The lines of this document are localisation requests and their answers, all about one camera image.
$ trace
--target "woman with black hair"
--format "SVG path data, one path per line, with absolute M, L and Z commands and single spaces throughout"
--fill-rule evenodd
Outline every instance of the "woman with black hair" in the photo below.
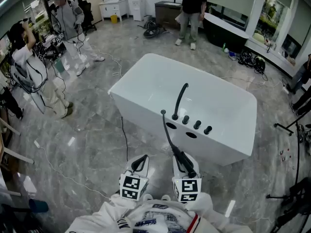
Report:
M 25 35 L 28 36 L 27 44 L 24 41 Z M 64 100 L 58 89 L 48 80 L 46 67 L 32 50 L 36 40 L 28 22 L 14 24 L 8 36 L 12 44 L 12 58 L 16 64 L 28 70 L 34 83 L 32 90 L 41 92 L 58 117 L 64 118 L 72 114 L 73 103 Z

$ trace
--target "bathtub faucet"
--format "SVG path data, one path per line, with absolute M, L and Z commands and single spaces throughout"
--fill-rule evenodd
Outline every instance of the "bathtub faucet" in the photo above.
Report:
M 187 87 L 189 87 L 189 85 L 188 85 L 188 83 L 185 83 L 183 88 L 181 89 L 181 91 L 179 93 L 179 96 L 178 96 L 178 99 L 176 102 L 176 106 L 175 106 L 175 113 L 172 115 L 172 119 L 174 121 L 176 121 L 178 119 L 178 107 L 179 107 L 180 101 L 181 101 Z

